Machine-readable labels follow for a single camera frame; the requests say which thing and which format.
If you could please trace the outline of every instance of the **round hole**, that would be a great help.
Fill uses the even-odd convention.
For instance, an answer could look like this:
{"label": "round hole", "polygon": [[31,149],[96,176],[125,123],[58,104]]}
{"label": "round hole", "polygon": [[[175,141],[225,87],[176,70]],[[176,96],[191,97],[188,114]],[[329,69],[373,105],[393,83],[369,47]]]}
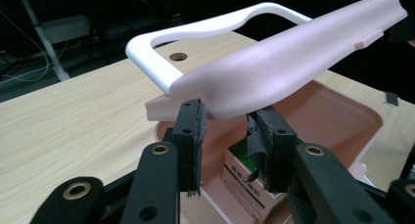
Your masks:
{"label": "round hole", "polygon": [[77,182],[70,184],[63,193],[66,200],[77,200],[84,197],[91,191],[91,184],[87,182]]}
{"label": "round hole", "polygon": [[75,196],[75,195],[77,195],[77,194],[79,194],[79,193],[82,193],[83,191],[85,191],[85,187],[84,187],[84,186],[76,186],[76,187],[72,188],[72,189],[69,191],[69,193],[70,193],[72,196]]}
{"label": "round hole", "polygon": [[355,209],[353,211],[353,215],[359,220],[360,222],[364,223],[371,223],[373,222],[373,217],[365,210],[362,209]]}
{"label": "round hole", "polygon": [[174,53],[171,54],[169,58],[173,61],[180,62],[186,60],[187,55],[185,53]]}
{"label": "round hole", "polygon": [[155,207],[145,207],[141,209],[140,214],[138,217],[142,221],[151,221],[157,216],[157,209]]}
{"label": "round hole", "polygon": [[324,151],[314,146],[305,147],[305,151],[314,156],[323,156]]}
{"label": "round hole", "polygon": [[168,152],[168,146],[166,145],[156,145],[152,147],[152,153],[154,155],[163,155]]}

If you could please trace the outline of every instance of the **label on box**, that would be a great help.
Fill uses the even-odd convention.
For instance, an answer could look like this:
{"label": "label on box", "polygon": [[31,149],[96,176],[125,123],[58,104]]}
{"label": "label on box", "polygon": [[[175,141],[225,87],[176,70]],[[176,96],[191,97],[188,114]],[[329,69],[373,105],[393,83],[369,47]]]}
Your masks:
{"label": "label on box", "polygon": [[238,157],[226,150],[222,174],[223,183],[257,223],[263,223],[272,208],[285,196],[280,193],[268,193],[258,179],[251,183],[244,182],[250,173],[250,170],[241,163]]}

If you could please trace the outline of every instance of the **wooden table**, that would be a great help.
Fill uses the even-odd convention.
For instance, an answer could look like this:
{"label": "wooden table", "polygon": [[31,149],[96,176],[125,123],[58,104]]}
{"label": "wooden table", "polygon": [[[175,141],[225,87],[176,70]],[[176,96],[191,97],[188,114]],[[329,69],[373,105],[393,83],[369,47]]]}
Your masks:
{"label": "wooden table", "polygon": [[[188,59],[171,61],[183,72],[255,43],[229,32],[160,47]],[[415,141],[415,106],[384,103],[385,93],[325,71],[316,78],[377,111],[385,130],[362,162],[376,187],[396,179]],[[86,73],[0,104],[0,223],[28,223],[47,196],[77,176],[108,184],[137,167],[142,150],[155,142],[155,122],[144,103],[161,94],[129,60]],[[190,222],[182,216],[182,222]]]}

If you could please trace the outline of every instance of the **metal rivet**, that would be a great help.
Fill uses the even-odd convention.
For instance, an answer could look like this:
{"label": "metal rivet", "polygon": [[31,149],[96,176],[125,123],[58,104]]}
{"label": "metal rivet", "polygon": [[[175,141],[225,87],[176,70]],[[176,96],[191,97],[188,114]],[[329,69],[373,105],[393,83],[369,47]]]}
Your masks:
{"label": "metal rivet", "polygon": [[156,145],[152,147],[152,154],[154,155],[163,155],[168,153],[168,146],[166,145]]}
{"label": "metal rivet", "polygon": [[318,147],[315,147],[315,146],[307,146],[307,147],[305,147],[305,151],[308,152],[309,154],[313,155],[313,156],[323,156],[324,155],[324,151],[319,149]]}
{"label": "metal rivet", "polygon": [[87,182],[76,182],[67,187],[63,193],[63,197],[66,200],[77,200],[84,197],[89,191],[91,191],[91,184]]}
{"label": "metal rivet", "polygon": [[415,184],[408,184],[405,186],[405,191],[415,198]]}

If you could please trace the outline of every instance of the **pink plastic part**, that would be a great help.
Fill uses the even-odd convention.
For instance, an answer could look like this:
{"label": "pink plastic part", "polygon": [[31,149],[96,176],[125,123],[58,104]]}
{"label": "pink plastic part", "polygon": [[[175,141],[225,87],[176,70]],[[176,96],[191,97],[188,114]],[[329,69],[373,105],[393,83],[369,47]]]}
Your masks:
{"label": "pink plastic part", "polygon": [[146,103],[149,120],[174,120],[200,98],[210,119],[253,112],[290,96],[318,74],[376,41],[407,16],[398,0],[361,0],[299,24],[174,80]]}

